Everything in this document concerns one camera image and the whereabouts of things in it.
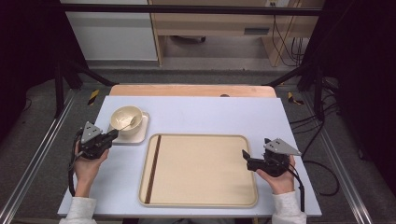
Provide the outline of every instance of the white sleeve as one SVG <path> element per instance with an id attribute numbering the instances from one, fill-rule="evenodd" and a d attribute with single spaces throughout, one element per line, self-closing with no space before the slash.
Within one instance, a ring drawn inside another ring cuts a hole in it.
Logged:
<path id="1" fill-rule="evenodd" d="M 295 191 L 273 195 L 275 212 L 272 217 L 274 224 L 305 224 L 306 213 L 300 210 Z"/>
<path id="2" fill-rule="evenodd" d="M 74 197 L 67 217 L 60 224 L 95 224 L 92 219 L 95 206 L 95 199 Z"/>

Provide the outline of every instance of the hand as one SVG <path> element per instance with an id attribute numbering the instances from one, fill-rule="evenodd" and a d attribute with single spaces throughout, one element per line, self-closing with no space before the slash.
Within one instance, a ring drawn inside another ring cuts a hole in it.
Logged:
<path id="1" fill-rule="evenodd" d="M 75 149 L 76 154 L 78 154 L 78 143 Z M 103 161 L 107 159 L 108 149 L 102 154 L 101 158 L 96 160 L 88 160 L 80 157 L 76 160 L 74 169 L 77 176 L 77 187 L 75 197 L 88 198 L 90 196 L 90 190 L 93 180 L 99 172 L 99 167 Z"/>
<path id="2" fill-rule="evenodd" d="M 294 167 L 295 163 L 294 157 L 290 155 L 290 165 Z M 258 169 L 256 173 L 268 182 L 274 194 L 294 191 L 294 176 L 288 171 L 278 177 L 270 176 L 261 169 Z"/>

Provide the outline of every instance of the beige bowl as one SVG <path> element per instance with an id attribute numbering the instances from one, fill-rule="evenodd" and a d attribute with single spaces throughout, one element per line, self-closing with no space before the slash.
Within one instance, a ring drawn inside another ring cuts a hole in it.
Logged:
<path id="1" fill-rule="evenodd" d="M 127 105 L 114 111 L 111 115 L 110 125 L 119 130 L 119 134 L 129 135 L 139 132 L 142 126 L 143 113 L 133 105 Z"/>

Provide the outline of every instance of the tray rim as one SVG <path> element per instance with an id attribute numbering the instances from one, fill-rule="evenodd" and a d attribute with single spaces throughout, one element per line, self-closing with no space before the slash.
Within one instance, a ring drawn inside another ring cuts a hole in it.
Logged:
<path id="1" fill-rule="evenodd" d="M 146 172 L 147 166 L 147 160 L 148 160 L 148 154 L 149 154 L 149 142 L 151 141 L 152 138 L 158 136 L 158 135 L 182 135 L 182 136 L 229 136 L 229 137 L 241 137 L 242 139 L 244 139 L 247 143 L 247 148 L 245 149 L 248 153 L 250 153 L 250 144 L 248 139 L 242 135 L 242 134 L 221 134 L 221 133 L 155 133 L 153 134 L 149 140 L 148 140 L 148 145 L 146 147 L 146 156 L 145 156 L 145 162 L 143 163 L 143 169 L 142 169 L 142 173 L 140 175 L 140 183 L 139 183 L 139 191 L 137 194 L 137 199 L 140 202 L 140 204 L 142 204 L 143 206 L 146 207 L 158 207 L 158 208 L 249 208 L 249 207 L 253 207 L 257 204 L 258 200 L 259 200 L 259 193 L 257 190 L 257 183 L 256 183 L 256 178 L 254 177 L 253 172 L 250 172 L 250 177 L 252 180 L 252 186 L 254 189 L 254 201 L 250 204 L 201 204 L 201 203 L 188 203 L 188 204 L 184 204 L 184 203 L 172 203 L 172 204 L 168 204 L 168 203 L 144 203 L 141 200 L 141 191 L 142 191 L 142 185 L 143 185 L 143 175 Z"/>

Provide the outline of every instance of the wooden edge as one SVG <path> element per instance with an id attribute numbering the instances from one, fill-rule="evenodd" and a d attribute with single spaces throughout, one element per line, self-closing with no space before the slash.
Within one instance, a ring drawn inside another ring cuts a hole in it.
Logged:
<path id="1" fill-rule="evenodd" d="M 274 88 L 269 86 L 234 85 L 116 85 L 112 96 L 233 96 L 233 97 L 273 97 Z"/>

